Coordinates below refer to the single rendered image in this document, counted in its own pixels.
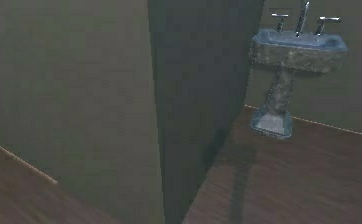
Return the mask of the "blue grey pedestal sink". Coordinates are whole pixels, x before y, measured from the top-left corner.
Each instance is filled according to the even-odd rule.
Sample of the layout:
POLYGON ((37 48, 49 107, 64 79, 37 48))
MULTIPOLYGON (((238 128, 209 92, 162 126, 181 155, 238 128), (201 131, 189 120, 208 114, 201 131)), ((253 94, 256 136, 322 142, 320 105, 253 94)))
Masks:
POLYGON ((288 111, 296 75, 327 74, 346 60, 348 47, 339 35, 300 34, 260 29, 251 39, 251 59, 275 72, 265 103, 251 118, 251 128, 279 139, 292 136, 288 111))

